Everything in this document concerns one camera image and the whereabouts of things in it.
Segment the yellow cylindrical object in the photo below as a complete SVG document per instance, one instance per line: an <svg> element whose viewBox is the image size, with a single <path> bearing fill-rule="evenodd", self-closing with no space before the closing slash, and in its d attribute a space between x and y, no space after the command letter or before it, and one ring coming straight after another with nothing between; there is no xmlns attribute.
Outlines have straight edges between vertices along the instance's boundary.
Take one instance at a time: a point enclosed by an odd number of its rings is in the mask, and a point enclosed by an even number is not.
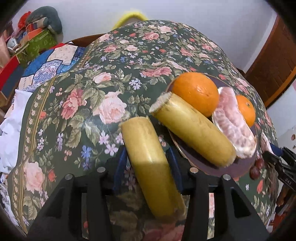
<svg viewBox="0 0 296 241"><path fill-rule="evenodd" d="M161 220L176 219L185 212L184 201L154 127L147 117L121 124L128 157L152 214Z"/></svg>
<svg viewBox="0 0 296 241"><path fill-rule="evenodd" d="M234 162L236 152L228 138L179 96L165 93L149 112L210 163L227 167Z"/></svg>

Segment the table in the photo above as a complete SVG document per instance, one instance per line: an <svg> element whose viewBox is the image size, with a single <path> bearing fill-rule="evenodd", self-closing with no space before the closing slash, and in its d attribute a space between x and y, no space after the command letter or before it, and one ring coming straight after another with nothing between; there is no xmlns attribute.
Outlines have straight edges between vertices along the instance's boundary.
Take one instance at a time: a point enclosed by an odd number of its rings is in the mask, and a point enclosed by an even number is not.
<svg viewBox="0 0 296 241"><path fill-rule="evenodd" d="M128 24L92 42L70 71L32 94L23 118L17 166L9 176L12 209L21 228L28 231L66 174L84 175L114 156L123 144L118 124L149 115L150 105L185 71L215 76L245 95L256 109L257 133L264 131L277 144L258 93L219 46L186 24L160 20ZM155 119L152 122L166 150L172 145L167 129ZM236 181L267 223L277 197L275 171L263 169L258 180L246 174ZM214 226L210 200L209 237ZM184 220L164 224L153 218L130 166L121 194L108 198L108 208L119 230L117 240L179 240L182 236ZM85 214L82 219L87 236Z"/></svg>

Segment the door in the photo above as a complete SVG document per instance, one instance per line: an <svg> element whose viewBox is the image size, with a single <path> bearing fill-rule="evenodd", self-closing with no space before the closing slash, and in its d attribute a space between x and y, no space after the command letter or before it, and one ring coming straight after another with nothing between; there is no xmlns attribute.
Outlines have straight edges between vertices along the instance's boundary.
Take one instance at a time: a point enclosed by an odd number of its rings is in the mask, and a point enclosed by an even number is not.
<svg viewBox="0 0 296 241"><path fill-rule="evenodd" d="M280 17L264 47L247 71L245 79L254 86L268 107L289 87L296 75L296 44Z"/></svg>

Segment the small orange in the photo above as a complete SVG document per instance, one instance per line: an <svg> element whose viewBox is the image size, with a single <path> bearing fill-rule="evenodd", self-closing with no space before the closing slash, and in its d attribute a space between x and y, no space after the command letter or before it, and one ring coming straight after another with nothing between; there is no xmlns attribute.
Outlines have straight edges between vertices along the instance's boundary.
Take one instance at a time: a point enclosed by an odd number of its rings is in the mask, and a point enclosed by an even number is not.
<svg viewBox="0 0 296 241"><path fill-rule="evenodd" d="M210 117L219 104L217 86L202 73L187 72L179 75L173 83L172 92L205 117Z"/></svg>
<svg viewBox="0 0 296 241"><path fill-rule="evenodd" d="M256 119L256 112L254 106L252 105L250 100L248 100L248 98L245 96L237 95L236 98L239 111L244 117L244 120L246 121L247 125L251 127L252 125L254 125Z"/></svg>

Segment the plate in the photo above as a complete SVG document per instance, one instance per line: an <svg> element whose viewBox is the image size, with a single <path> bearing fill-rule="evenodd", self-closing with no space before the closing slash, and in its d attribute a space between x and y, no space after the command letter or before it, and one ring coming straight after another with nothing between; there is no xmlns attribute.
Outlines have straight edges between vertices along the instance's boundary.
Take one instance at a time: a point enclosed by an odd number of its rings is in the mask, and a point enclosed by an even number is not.
<svg viewBox="0 0 296 241"><path fill-rule="evenodd" d="M217 88L223 87L223 86L229 86L223 81L217 79L216 77L213 77L210 75L207 75L207 76L216 84ZM167 92L171 91L173 85L174 85L174 82L172 81L167 87ZM253 132L254 136L256 136L257 133L256 133L255 125L251 126L250 129ZM256 151L254 152L254 155L251 158L241 159L237 157L234 163L228 167L224 167L224 168L216 167L215 165L208 162L205 158L203 158L194 149L189 147L185 142L183 142L179 137L177 137L170 130L169 130L169 133L176 147L180 151L180 153L189 160L191 165L194 167L197 167L198 169L202 170L206 174L209 174L212 176L220 177L223 174L229 174L232 178L239 178L249 172L250 168L254 165L254 162L256 160L258 142L257 142Z"/></svg>

